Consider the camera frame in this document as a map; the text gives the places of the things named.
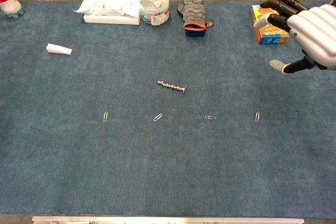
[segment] colorful box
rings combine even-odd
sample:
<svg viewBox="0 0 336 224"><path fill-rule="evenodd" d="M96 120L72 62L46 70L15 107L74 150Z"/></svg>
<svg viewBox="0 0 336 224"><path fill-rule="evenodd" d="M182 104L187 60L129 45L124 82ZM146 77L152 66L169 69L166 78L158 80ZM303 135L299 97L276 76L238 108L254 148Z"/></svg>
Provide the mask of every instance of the colorful box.
<svg viewBox="0 0 336 224"><path fill-rule="evenodd" d="M267 13L278 14L271 8L261 8L260 5L253 5L250 11L253 24ZM289 34L273 25L266 25L260 29L254 29L258 44L284 44L289 39Z"/></svg>

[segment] clear plastic jar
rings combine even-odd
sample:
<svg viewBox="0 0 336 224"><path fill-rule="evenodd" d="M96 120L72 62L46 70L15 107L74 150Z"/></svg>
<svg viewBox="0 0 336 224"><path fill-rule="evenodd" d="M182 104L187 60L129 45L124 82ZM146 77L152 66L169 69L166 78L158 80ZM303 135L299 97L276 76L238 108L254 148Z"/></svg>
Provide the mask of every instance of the clear plastic jar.
<svg viewBox="0 0 336 224"><path fill-rule="evenodd" d="M169 0L139 0L141 19L153 26L159 26L169 19Z"/></svg>

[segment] plastic bottle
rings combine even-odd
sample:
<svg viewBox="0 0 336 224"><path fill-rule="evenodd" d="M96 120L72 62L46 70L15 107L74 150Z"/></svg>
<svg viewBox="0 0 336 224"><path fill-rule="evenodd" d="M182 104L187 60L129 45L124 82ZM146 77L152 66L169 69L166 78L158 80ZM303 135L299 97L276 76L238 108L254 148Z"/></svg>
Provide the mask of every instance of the plastic bottle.
<svg viewBox="0 0 336 224"><path fill-rule="evenodd" d="M0 9L8 16L17 18L23 14L23 8L18 0L0 0Z"/></svg>

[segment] glove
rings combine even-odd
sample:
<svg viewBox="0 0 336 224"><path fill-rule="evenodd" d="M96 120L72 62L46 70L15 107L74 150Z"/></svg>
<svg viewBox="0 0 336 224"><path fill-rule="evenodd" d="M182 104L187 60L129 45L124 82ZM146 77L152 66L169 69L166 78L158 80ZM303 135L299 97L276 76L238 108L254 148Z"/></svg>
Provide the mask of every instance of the glove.
<svg viewBox="0 0 336 224"><path fill-rule="evenodd" d="M280 15L267 14L254 24L261 28L272 24L287 32L302 47L303 59L293 63L271 60L269 64L282 73L294 73L315 66L336 70L336 7L322 5L309 8L297 0L268 0L260 5Z"/></svg>
<svg viewBox="0 0 336 224"><path fill-rule="evenodd" d="M177 5L177 11L183 16L183 28L189 31L204 31L214 22L205 19L205 6L202 0L183 0Z"/></svg>

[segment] white eraser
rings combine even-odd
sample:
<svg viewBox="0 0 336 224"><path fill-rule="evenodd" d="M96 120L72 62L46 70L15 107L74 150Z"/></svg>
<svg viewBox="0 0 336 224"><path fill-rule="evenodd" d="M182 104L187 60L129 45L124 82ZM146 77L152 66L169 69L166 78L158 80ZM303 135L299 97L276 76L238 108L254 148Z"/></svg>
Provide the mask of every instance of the white eraser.
<svg viewBox="0 0 336 224"><path fill-rule="evenodd" d="M47 45L47 51L52 52L54 54L71 55L72 49L62 47L62 46L59 46L59 45L48 44Z"/></svg>

